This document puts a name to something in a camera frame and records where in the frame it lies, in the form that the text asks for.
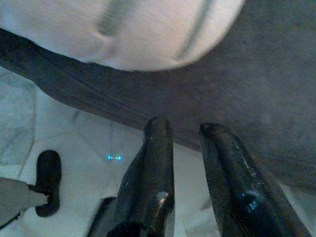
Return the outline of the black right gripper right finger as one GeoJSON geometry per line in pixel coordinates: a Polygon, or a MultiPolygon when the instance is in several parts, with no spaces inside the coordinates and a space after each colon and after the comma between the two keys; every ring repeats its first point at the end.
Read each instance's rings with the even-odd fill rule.
{"type": "Polygon", "coordinates": [[[270,172],[229,128],[202,123],[199,139],[220,236],[311,236],[270,172]]]}

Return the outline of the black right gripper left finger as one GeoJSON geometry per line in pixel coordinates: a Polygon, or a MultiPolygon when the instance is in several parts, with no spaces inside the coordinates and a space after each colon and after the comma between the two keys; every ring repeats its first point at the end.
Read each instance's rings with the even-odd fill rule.
{"type": "Polygon", "coordinates": [[[173,129],[161,117],[148,121],[144,141],[125,172],[109,237],[172,237],[175,229],[173,129]]]}

